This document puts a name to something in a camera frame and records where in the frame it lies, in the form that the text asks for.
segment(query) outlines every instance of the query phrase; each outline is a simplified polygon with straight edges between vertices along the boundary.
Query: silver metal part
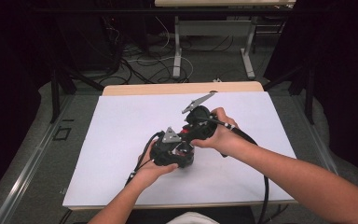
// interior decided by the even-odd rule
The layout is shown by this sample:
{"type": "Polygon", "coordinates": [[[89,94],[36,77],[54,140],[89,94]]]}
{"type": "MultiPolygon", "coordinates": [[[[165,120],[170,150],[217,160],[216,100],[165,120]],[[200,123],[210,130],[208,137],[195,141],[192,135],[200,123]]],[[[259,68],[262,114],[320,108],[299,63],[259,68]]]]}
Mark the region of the silver metal part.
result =
{"type": "Polygon", "coordinates": [[[249,58],[249,50],[252,47],[255,36],[257,17],[252,17],[250,21],[181,21],[175,17],[175,57],[173,67],[173,78],[181,75],[182,48],[180,44],[181,36],[192,35],[234,35],[246,36],[245,48],[241,49],[241,57],[245,65],[246,75],[249,79],[255,79],[255,73],[249,58]]]}
{"type": "Polygon", "coordinates": [[[206,100],[208,100],[209,98],[211,98],[214,95],[214,92],[211,91],[208,95],[202,96],[197,100],[191,101],[191,104],[188,105],[186,107],[186,109],[184,109],[182,111],[182,114],[185,114],[191,110],[193,110],[194,108],[196,108],[197,106],[199,106],[200,104],[202,104],[203,102],[205,102],[206,100]]]}
{"type": "Polygon", "coordinates": [[[162,138],[163,143],[174,143],[174,142],[182,142],[182,138],[173,131],[171,127],[167,129],[164,137],[162,138]]]}

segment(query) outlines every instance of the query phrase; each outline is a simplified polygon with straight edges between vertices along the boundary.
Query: desk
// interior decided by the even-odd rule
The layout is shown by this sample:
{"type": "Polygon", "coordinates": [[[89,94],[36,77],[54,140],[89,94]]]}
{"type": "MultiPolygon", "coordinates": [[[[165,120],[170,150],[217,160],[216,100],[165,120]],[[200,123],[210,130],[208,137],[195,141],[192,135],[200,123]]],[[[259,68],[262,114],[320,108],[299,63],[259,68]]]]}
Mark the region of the desk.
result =
{"type": "MultiPolygon", "coordinates": [[[[223,106],[260,146],[295,157],[269,94],[258,82],[109,86],[95,109],[62,205],[72,210],[107,205],[124,187],[150,136],[169,126],[180,129],[186,117],[181,111],[209,91],[218,93],[203,105],[211,109],[223,106]]],[[[159,178],[143,192],[135,208],[263,202],[260,173],[215,150],[195,150],[191,166],[159,178]]],[[[269,199],[294,201],[271,181],[269,199]]]]}
{"type": "MultiPolygon", "coordinates": [[[[157,7],[254,7],[292,5],[296,0],[156,0],[157,7]]],[[[180,76],[182,49],[180,48],[181,35],[236,35],[247,36],[245,48],[241,49],[241,57],[249,79],[255,79],[255,72],[249,59],[249,51],[255,35],[257,17],[250,21],[180,21],[175,17],[175,59],[173,77],[180,76]]]]}

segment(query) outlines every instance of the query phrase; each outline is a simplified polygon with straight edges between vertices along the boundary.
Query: white board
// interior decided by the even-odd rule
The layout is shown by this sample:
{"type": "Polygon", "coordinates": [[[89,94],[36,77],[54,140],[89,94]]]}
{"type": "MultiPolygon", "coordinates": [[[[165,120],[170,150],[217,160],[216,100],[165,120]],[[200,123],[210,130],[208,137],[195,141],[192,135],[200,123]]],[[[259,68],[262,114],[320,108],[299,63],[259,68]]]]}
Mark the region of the white board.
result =
{"type": "MultiPolygon", "coordinates": [[[[63,206],[107,205],[123,189],[148,139],[168,127],[179,133],[186,124],[182,110],[205,94],[101,96],[63,206]]],[[[296,157],[267,92],[218,92],[202,105],[210,110],[222,106],[258,145],[296,157]]],[[[293,200],[269,184],[271,201],[293,200]]],[[[264,190],[263,176],[253,168],[196,147],[191,166],[159,178],[136,205],[255,203],[263,201],[264,190]]]]}

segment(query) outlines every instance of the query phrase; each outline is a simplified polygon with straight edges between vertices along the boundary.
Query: person's left hand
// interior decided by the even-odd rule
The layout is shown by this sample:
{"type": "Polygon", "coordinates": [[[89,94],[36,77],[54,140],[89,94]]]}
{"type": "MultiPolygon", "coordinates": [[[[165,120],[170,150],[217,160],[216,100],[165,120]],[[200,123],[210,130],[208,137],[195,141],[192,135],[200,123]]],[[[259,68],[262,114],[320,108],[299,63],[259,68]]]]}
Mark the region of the person's left hand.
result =
{"type": "Polygon", "coordinates": [[[178,168],[178,164],[170,164],[167,166],[157,166],[153,161],[150,160],[150,150],[152,146],[156,143],[156,140],[153,141],[149,148],[147,149],[142,162],[140,163],[142,168],[138,170],[135,177],[130,183],[138,185],[142,189],[146,189],[151,186],[161,175],[172,172],[178,168]]]}

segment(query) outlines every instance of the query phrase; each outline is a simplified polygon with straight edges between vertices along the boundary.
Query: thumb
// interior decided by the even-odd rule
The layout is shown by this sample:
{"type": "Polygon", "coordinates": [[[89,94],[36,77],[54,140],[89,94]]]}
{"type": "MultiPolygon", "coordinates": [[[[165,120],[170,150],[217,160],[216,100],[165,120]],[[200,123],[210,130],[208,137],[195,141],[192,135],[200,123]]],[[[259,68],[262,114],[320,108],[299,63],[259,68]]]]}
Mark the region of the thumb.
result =
{"type": "Polygon", "coordinates": [[[169,165],[166,165],[166,166],[162,166],[161,167],[161,174],[162,175],[165,175],[167,173],[170,173],[174,170],[176,170],[176,168],[178,168],[179,165],[177,163],[173,163],[173,164],[169,164],[169,165]]]}
{"type": "Polygon", "coordinates": [[[191,141],[191,145],[195,146],[195,147],[205,147],[205,140],[200,140],[200,139],[194,139],[193,141],[191,141]]]}

